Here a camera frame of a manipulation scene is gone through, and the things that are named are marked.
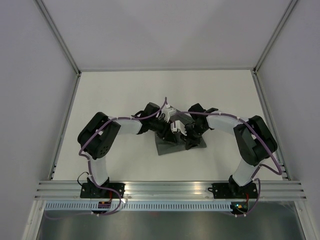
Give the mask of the grey cloth napkin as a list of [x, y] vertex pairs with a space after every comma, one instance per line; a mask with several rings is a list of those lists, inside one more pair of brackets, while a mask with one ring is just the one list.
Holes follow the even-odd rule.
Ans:
[[[181, 113], [180, 111], [177, 113], [177, 115], [173, 115], [170, 118], [169, 123], [171, 124], [174, 121], [181, 121], [184, 125], [195, 125], [195, 126], [197, 125], [197, 120], [194, 117]], [[187, 151], [185, 149], [184, 135], [181, 134], [180, 132], [175, 132], [174, 134], [177, 138], [177, 143], [166, 142], [160, 139], [156, 135], [156, 133], [154, 134], [155, 145], [156, 145], [157, 153], [159, 156], [177, 153], [181, 151]]]

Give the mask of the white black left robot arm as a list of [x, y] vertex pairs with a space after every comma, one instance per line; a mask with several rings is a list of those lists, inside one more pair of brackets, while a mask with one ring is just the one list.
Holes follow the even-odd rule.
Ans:
[[106, 171], [106, 154], [118, 135], [141, 135], [153, 131], [165, 142], [178, 142], [178, 134], [186, 135], [185, 125], [172, 120], [177, 110], [164, 102], [162, 106], [148, 103], [146, 107], [131, 116], [112, 117], [97, 112], [77, 137], [80, 144], [78, 155], [87, 159], [88, 184], [98, 198], [108, 195], [109, 176]]

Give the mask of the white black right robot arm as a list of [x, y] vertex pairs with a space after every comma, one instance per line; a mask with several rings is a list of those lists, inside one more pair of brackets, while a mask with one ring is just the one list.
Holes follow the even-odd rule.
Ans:
[[253, 185], [253, 177], [264, 160], [272, 158], [278, 144], [262, 117], [255, 115], [243, 119], [230, 113], [219, 112], [217, 108], [205, 110], [199, 103], [186, 112], [193, 119], [185, 125], [181, 139], [185, 149], [197, 147], [202, 135], [208, 130], [220, 130], [235, 137], [241, 156], [236, 171], [229, 177], [226, 187], [231, 198], [243, 198]]

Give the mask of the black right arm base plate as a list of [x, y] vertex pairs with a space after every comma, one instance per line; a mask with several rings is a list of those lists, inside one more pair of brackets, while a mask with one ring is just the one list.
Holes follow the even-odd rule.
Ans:
[[256, 199], [258, 197], [257, 185], [253, 182], [246, 186], [231, 186], [229, 183], [213, 183], [211, 185], [213, 198], [217, 200]]

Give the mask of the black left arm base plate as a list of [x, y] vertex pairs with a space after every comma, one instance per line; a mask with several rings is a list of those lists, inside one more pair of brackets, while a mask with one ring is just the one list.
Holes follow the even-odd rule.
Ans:
[[104, 185], [103, 188], [110, 188], [111, 190], [101, 189], [95, 186], [92, 182], [85, 182], [82, 184], [80, 191], [81, 199], [119, 199], [119, 196], [115, 193], [118, 192], [121, 197], [125, 193], [125, 184], [122, 182], [111, 182]]

